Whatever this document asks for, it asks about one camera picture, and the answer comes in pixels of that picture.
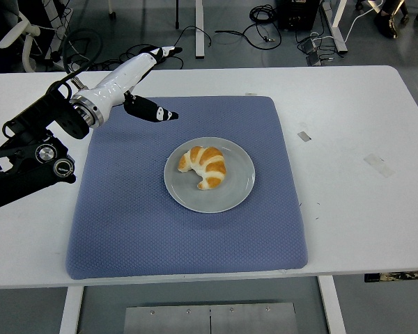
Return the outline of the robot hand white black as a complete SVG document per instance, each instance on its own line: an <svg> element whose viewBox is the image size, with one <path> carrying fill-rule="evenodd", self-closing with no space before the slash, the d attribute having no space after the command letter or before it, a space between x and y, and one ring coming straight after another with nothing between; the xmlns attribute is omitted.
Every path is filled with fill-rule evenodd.
<svg viewBox="0 0 418 334"><path fill-rule="evenodd" d="M157 63L182 50L180 47L160 47L141 53L118 66L95 88L81 89L73 95L70 103L91 128L103 125L109 119L111 109L121 104L128 114L142 120L176 120L176 112L160 107L144 97L133 95L132 91Z"/></svg>

